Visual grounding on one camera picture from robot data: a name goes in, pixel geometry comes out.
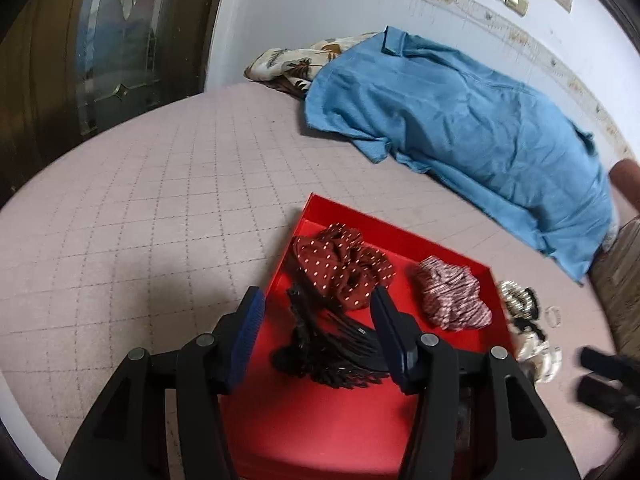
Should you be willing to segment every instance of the red tray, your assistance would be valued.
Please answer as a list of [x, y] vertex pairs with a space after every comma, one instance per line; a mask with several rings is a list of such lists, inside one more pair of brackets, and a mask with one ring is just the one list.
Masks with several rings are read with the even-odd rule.
[[[413, 314], [422, 329], [459, 349], [487, 351], [501, 345], [513, 352], [488, 267], [315, 194], [293, 235], [315, 235], [337, 222], [359, 229], [364, 241], [395, 265], [389, 294], [398, 310]], [[264, 323], [246, 378], [222, 400], [226, 437], [238, 474], [249, 480], [395, 479], [414, 418], [415, 396], [404, 396], [391, 379], [369, 388], [334, 390], [271, 367], [271, 352], [290, 342], [294, 326], [286, 297], [291, 285], [284, 265], [288, 250], [287, 244], [266, 292]], [[424, 319], [407, 270], [431, 255], [471, 268], [480, 281], [480, 298], [494, 314], [491, 325], [446, 332]], [[372, 326], [369, 309], [356, 311], [353, 317]]]

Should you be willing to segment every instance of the bed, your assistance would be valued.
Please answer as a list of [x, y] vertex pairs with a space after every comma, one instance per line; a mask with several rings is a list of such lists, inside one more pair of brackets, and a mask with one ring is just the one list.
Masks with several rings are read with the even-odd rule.
[[[61, 460], [135, 346], [161, 352], [210, 330], [264, 286], [310, 193], [352, 206], [532, 286], [564, 362], [538, 391], [582, 474], [617, 444], [574, 401], [575, 350], [614, 347], [589, 283], [513, 238], [430, 178], [373, 165], [308, 130], [299, 101], [244, 83], [116, 126], [62, 156], [0, 212], [0, 369]], [[168, 445], [180, 478], [175, 407]]]

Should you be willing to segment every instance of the maroon scrunchie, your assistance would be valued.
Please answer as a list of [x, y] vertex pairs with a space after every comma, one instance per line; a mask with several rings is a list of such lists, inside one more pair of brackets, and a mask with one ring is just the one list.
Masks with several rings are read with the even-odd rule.
[[360, 231], [344, 224], [331, 224], [315, 238], [293, 238], [291, 252], [316, 290], [346, 310], [369, 306], [373, 288], [389, 286], [396, 275], [384, 253], [363, 245]]

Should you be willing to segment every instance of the blue fabric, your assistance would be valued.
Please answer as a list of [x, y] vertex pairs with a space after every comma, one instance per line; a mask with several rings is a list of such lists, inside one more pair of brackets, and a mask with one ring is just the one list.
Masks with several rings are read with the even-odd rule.
[[388, 27], [320, 70], [305, 113], [373, 162], [391, 153], [436, 174], [574, 280], [607, 231], [609, 180], [591, 134], [454, 48]]

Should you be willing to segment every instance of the pink striped scrunchie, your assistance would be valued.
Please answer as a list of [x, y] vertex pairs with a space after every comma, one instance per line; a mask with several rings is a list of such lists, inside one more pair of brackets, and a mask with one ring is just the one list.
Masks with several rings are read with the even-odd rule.
[[422, 309], [433, 324], [455, 331], [491, 324], [491, 310], [478, 297], [480, 283], [469, 267], [429, 256], [418, 265], [415, 277], [421, 286]]

